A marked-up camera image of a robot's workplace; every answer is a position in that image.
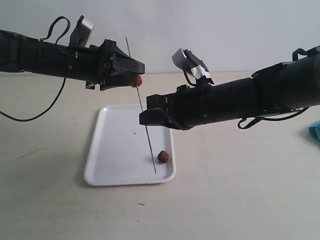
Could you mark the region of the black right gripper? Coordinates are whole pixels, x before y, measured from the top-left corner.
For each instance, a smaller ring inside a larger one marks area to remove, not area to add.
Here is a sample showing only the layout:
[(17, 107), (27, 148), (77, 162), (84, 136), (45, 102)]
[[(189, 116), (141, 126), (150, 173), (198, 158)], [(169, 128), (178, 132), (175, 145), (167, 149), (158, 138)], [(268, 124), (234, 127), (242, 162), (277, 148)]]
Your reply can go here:
[(215, 119), (205, 111), (205, 103), (208, 90), (214, 87), (181, 85), (174, 93), (150, 95), (146, 98), (146, 110), (139, 114), (139, 124), (182, 131), (213, 124)]

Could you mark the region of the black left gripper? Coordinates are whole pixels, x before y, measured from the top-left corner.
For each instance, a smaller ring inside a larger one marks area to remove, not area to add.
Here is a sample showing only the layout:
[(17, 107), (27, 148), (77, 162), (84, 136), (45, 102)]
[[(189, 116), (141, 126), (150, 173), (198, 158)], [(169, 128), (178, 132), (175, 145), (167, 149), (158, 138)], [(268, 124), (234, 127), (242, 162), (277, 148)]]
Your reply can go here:
[(112, 88), (130, 87), (133, 74), (143, 75), (145, 64), (129, 57), (123, 52), (117, 52), (117, 42), (104, 40), (100, 46), (68, 47), (66, 72), (68, 79), (86, 82), (87, 89), (94, 89), (99, 85), (100, 91)]

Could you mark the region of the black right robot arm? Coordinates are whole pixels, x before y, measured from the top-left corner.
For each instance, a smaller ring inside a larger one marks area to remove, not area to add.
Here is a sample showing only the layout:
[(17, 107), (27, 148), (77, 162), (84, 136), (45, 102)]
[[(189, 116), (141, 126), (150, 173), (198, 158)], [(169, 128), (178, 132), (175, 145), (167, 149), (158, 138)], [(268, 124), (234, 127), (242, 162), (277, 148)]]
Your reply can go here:
[(320, 103), (320, 49), (296, 49), (291, 61), (280, 62), (250, 77), (218, 84), (207, 66), (188, 49), (179, 49), (173, 63), (186, 80), (174, 93), (146, 98), (146, 110), (139, 115), (144, 126), (175, 130), (250, 119), (246, 128), (261, 121), (294, 118)]

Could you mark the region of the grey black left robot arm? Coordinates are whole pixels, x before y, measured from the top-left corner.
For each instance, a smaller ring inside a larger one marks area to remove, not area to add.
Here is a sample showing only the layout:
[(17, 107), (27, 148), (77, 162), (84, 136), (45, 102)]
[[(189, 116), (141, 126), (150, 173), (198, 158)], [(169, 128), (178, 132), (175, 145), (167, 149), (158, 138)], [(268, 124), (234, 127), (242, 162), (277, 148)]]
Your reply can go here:
[(81, 80), (86, 89), (101, 91), (129, 87), (137, 75), (145, 73), (144, 63), (135, 60), (106, 39), (100, 46), (64, 46), (0, 32), (0, 70)]

